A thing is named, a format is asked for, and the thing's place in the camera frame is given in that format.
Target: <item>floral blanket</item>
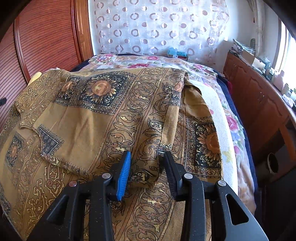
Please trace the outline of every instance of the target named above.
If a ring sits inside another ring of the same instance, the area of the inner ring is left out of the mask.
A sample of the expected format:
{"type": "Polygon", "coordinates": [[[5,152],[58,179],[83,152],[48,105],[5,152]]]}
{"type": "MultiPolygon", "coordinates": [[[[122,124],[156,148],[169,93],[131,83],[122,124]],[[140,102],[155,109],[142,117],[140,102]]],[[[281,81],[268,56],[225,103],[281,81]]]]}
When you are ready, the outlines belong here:
{"type": "Polygon", "coordinates": [[[243,127],[238,121],[237,116],[231,111],[226,97],[220,85],[217,83],[217,74],[212,68],[204,65],[189,63],[177,58],[167,58],[160,56],[116,56],[113,54],[100,54],[92,57],[89,60],[89,64],[83,67],[81,71],[92,69],[143,67],[171,67],[186,70],[189,75],[189,81],[193,85],[196,85],[195,83],[198,81],[206,86],[211,87],[217,93],[226,115],[234,146],[238,175],[238,196],[246,204],[249,210],[254,212],[256,209],[253,197],[254,182],[251,176],[249,160],[245,149],[243,127]]]}

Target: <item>wooden cabinet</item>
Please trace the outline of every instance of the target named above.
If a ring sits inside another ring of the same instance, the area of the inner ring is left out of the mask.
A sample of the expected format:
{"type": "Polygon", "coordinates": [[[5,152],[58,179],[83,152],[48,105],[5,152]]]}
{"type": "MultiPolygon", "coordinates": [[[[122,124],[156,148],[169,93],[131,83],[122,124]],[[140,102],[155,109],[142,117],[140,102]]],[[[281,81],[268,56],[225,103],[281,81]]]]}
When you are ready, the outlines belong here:
{"type": "Polygon", "coordinates": [[[256,160],[288,117],[293,118],[295,114],[291,113],[270,82],[231,53],[228,53],[223,71],[232,84],[231,97],[256,160]]]}

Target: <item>yellow object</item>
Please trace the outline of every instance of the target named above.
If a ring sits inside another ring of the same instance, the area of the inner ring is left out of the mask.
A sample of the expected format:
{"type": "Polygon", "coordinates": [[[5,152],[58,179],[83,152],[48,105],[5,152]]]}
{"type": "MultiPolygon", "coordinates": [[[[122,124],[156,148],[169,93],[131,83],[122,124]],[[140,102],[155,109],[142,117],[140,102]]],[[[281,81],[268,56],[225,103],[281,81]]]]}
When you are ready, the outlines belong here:
{"type": "Polygon", "coordinates": [[[32,83],[33,83],[36,79],[38,79],[41,75],[42,75],[41,72],[37,72],[37,73],[35,73],[35,74],[32,76],[32,78],[30,79],[28,85],[32,84],[32,83]]]}

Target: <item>curtain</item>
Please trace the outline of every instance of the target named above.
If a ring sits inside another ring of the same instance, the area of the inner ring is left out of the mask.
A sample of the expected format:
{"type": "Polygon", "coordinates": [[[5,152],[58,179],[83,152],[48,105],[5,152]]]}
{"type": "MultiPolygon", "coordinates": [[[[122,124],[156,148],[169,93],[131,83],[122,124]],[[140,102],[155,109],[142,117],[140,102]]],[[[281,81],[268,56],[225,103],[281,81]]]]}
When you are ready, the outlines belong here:
{"type": "Polygon", "coordinates": [[[166,55],[169,47],[215,62],[229,15],[225,0],[92,0],[94,52],[166,55]]]}
{"type": "Polygon", "coordinates": [[[251,0],[252,9],[255,17],[255,28],[256,28],[256,55],[260,56],[263,54],[263,31],[265,25],[265,10],[264,2],[262,0],[251,0]]]}

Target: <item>brown patterned fabric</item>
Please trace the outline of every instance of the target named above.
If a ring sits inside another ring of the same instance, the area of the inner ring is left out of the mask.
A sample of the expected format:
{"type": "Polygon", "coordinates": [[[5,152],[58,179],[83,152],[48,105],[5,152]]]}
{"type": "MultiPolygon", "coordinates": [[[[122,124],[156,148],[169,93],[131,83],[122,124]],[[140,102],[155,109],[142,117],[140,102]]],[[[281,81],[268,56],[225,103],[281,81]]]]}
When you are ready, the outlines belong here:
{"type": "Polygon", "coordinates": [[[50,70],[18,97],[0,148],[0,203],[23,240],[71,180],[107,172],[124,150],[132,153],[128,188],[111,203],[118,241],[180,240],[184,203],[170,195],[163,151],[202,180],[221,178],[209,109],[186,73],[172,68],[50,70]]]}

